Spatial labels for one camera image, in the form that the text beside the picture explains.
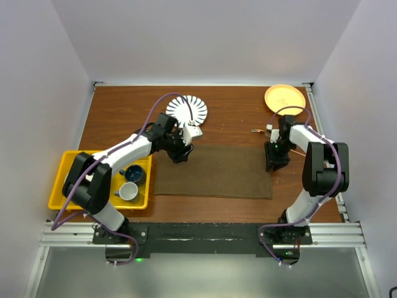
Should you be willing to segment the iridescent fork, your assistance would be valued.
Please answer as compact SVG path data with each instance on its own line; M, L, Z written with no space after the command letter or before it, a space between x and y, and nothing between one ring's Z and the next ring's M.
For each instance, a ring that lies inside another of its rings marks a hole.
M270 138L270 135L269 135L266 131L264 131L264 130L252 129L251 132L260 133L260 134L263 134L263 135L265 135L266 137L269 137L269 138Z

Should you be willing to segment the yellow plastic bin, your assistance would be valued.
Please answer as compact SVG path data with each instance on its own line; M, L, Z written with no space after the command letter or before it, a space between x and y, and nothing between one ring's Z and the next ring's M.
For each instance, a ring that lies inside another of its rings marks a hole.
M50 210L61 210L65 203L65 196L62 195L61 191L64 185L64 181L69 173L71 165L74 161L74 158L78 153L83 152L82 150L70 150L63 153L63 156L60 161L60 165L58 168L58 172L56 174L55 182L53 185L53 189L51 191L49 201L48 201L48 208ZM131 165L139 165L143 168L144 172L146 173L146 180L145 183L138 187L139 196L136 197L132 201L126 201L122 198L115 195L115 192L118 191L121 186L126 183L127 181L123 176L120 174L116 174L112 178L112 183L110 187L110 196L109 201L117 210L144 210L147 208L148 205L148 198L149 198L149 189L150 189L150 175L151 175L151 167L152 167L152 156L147 156L145 158L140 158L136 160L126 167L126 170Z

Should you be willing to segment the orange plate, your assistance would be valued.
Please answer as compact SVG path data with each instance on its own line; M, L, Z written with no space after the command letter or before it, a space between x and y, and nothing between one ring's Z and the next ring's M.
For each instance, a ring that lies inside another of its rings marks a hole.
M279 115L298 115L306 107L303 93L287 84L271 86L264 94L264 102L272 112L285 108L279 112Z

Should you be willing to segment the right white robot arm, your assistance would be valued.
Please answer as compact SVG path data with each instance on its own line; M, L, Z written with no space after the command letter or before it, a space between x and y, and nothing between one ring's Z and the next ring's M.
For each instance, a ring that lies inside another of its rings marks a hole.
M349 187L349 147L337 143L292 115L279 118L279 127L267 125L270 140L265 142L265 170L277 171L290 162L290 151L305 152L301 176L303 189L295 202L283 211L277 223L259 228L261 239L271 244L289 244L302 237L320 207Z

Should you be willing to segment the white blue striped plate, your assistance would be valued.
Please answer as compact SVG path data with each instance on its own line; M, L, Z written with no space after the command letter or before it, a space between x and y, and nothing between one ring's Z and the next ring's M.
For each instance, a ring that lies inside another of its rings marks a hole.
M195 126L202 125L208 115L206 103L197 96L184 95L184 97L187 102L180 96L172 99L166 106L166 114L177 119L179 128L183 128L189 122L193 122Z

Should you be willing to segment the dark blue mug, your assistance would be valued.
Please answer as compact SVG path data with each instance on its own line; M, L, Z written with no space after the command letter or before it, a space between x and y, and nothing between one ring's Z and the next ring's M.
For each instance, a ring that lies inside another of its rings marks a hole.
M121 169L119 174L126 182L135 183L137 186L144 185L146 182L146 171L140 165L131 165L127 169Z

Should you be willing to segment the brown cloth napkin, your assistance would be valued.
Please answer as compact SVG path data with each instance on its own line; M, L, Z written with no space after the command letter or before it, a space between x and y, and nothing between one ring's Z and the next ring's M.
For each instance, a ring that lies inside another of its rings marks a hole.
M272 176L259 147L196 145L178 164L157 154L154 195L272 199Z

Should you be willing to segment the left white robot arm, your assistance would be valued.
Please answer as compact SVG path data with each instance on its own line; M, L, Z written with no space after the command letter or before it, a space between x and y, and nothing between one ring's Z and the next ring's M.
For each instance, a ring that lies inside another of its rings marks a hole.
M107 150L78 153L62 188L66 202L80 206L107 230L114 243L131 239L128 219L110 202L112 178L134 161L159 151L165 151L174 163L186 162L194 149L193 139L202 136L202 131L194 122L182 128L177 123L176 118L161 113L155 122L145 123Z

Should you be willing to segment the white grey mug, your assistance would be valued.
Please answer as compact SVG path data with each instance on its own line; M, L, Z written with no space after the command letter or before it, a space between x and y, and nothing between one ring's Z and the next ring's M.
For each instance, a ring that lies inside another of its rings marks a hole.
M126 182L114 192L114 195L127 202L135 202L139 199L139 187L133 182Z

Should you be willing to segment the aluminium frame rail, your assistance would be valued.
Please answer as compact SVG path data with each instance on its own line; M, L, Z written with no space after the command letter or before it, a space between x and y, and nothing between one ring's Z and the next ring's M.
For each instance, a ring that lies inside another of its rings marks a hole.
M132 237L140 245L150 241L187 243L191 241L231 243L252 240L260 244L262 237L268 244L281 247L365 248L366 242L358 223L312 223L302 232L287 232L279 240L271 240L270 232L259 232L259 223L132 223ZM116 239L94 223L66 223L55 231L45 224L40 246L79 247L100 245L123 247L125 239Z

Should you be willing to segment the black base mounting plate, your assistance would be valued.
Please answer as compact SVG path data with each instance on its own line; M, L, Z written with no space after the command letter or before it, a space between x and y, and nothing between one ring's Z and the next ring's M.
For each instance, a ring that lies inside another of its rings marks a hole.
M105 245L108 260L123 261L131 256L150 258L153 254L275 255L294 262L300 248L311 245L309 227L280 227L264 223L138 223L130 224L130 235L138 242L113 235L93 225L92 242Z

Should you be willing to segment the copper spoon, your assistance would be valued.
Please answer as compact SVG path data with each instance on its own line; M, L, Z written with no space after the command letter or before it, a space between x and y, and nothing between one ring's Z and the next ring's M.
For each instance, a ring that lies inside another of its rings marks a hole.
M297 150L292 150L292 149L291 149L290 152L295 153L295 154L297 154L297 155L300 155L300 156L302 156L302 157L306 157L306 154L305 154L305 153L302 153L302 152L297 151Z

